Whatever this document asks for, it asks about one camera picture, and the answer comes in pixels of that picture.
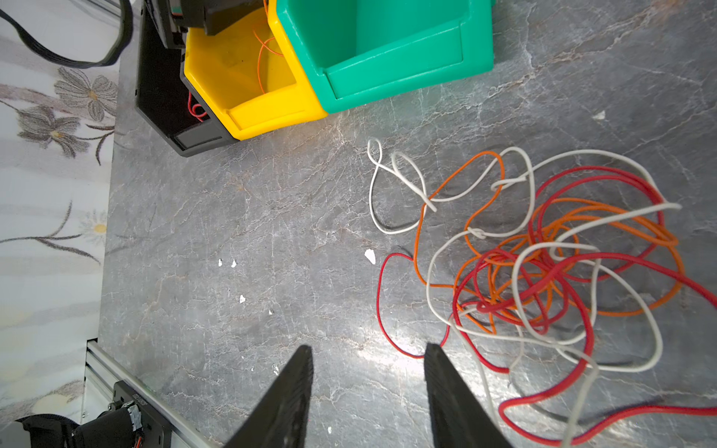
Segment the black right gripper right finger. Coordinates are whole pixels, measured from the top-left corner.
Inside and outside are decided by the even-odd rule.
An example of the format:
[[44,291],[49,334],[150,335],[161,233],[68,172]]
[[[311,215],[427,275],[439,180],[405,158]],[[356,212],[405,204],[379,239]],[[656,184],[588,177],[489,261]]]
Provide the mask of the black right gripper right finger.
[[440,345],[427,344],[424,373],[435,447],[512,447]]

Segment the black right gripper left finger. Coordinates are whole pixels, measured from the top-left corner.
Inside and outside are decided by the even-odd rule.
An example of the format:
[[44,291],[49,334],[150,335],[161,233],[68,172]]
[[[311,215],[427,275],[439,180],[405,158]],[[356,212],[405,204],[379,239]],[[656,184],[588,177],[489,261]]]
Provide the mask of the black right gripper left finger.
[[312,348],[300,345],[225,447],[304,447],[313,379]]

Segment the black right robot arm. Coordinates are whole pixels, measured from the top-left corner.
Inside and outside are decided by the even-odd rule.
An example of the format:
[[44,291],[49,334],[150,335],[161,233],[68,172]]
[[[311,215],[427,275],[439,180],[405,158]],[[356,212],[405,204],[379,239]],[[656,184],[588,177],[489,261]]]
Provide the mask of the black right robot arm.
[[[440,345],[423,357],[429,419],[436,447],[507,447]],[[266,391],[230,447],[303,447],[314,379],[313,352],[300,346]],[[1,427],[4,447],[208,447],[177,414],[130,381],[113,386],[108,410],[78,424],[58,414],[33,414]]]

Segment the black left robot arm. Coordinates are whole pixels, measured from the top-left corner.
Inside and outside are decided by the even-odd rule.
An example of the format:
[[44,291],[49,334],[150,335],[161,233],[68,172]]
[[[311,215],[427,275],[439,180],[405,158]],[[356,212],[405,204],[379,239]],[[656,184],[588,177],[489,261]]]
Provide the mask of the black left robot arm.
[[[155,25],[164,48],[182,50],[186,47],[183,35],[190,28],[200,28],[207,35],[216,35],[263,6],[261,1],[146,1],[144,11]],[[129,1],[119,3],[121,27],[108,54],[97,62],[76,61],[61,56],[43,46],[5,11],[1,19],[10,24],[28,50],[42,59],[74,69],[112,66],[119,61],[134,33],[134,13]]]

